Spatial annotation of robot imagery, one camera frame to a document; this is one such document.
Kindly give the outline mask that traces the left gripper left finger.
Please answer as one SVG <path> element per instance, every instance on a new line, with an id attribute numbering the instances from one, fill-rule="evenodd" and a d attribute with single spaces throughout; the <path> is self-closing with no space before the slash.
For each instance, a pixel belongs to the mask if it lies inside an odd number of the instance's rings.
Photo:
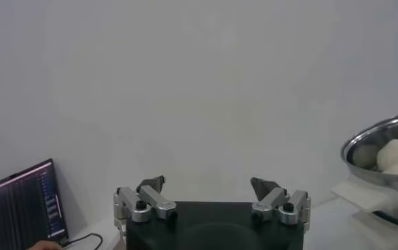
<path id="1" fill-rule="evenodd" d="M 120 234 L 126 234 L 127 220 L 136 224 L 158 219 L 169 220 L 177 214 L 177 203 L 167 200 L 161 191 L 166 182 L 164 175 L 144 179 L 137 188 L 118 187 L 113 194 L 114 225 Z"/>

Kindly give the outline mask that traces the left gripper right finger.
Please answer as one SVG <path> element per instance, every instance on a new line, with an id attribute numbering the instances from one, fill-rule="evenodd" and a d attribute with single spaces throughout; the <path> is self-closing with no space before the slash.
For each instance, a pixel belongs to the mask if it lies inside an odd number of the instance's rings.
<path id="1" fill-rule="evenodd" d="M 284 226 L 302 224 L 304 232 L 310 229 L 311 197 L 304 190 L 290 194 L 274 181 L 252 177 L 252 188 L 257 202 L 251 205 L 251 218 L 255 226 L 277 219 Z"/>

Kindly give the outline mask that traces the person's bare hand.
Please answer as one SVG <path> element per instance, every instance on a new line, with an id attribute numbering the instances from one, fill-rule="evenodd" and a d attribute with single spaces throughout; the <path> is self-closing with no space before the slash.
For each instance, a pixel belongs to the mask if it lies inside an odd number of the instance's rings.
<path id="1" fill-rule="evenodd" d="M 50 240 L 40 240 L 27 250 L 62 250 L 62 246 Z"/>

